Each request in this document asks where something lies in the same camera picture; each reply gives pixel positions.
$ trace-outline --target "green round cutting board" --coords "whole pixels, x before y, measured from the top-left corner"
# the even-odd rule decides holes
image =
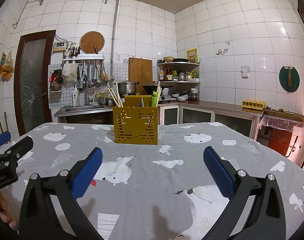
[[[288,86],[289,70],[291,73],[291,86]],[[294,92],[298,89],[300,84],[300,77],[298,71],[293,67],[292,69],[281,68],[279,73],[280,84],[285,91]]]

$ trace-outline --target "human hand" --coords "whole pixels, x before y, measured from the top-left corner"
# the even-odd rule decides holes
[[[8,206],[7,199],[3,192],[0,191],[0,207],[3,211],[0,213],[0,218],[4,223],[7,223],[11,228],[16,226],[16,219],[13,216],[10,207]]]

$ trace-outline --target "towel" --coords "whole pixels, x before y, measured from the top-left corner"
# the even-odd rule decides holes
[[[77,67],[76,63],[64,64],[62,77],[66,81],[73,81],[77,78]]]

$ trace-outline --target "wok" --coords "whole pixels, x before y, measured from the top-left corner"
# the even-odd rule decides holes
[[[171,88],[173,86],[160,85],[160,87],[163,89],[163,88]],[[147,93],[152,93],[153,91],[156,92],[157,84],[145,85],[145,86],[143,86],[143,88]]]

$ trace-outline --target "door handle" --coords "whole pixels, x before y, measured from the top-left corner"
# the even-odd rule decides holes
[[[35,98],[35,99],[43,98],[43,97],[46,96],[46,95],[47,95],[47,93],[44,92],[41,96],[39,96],[39,97],[37,97],[37,98]]]

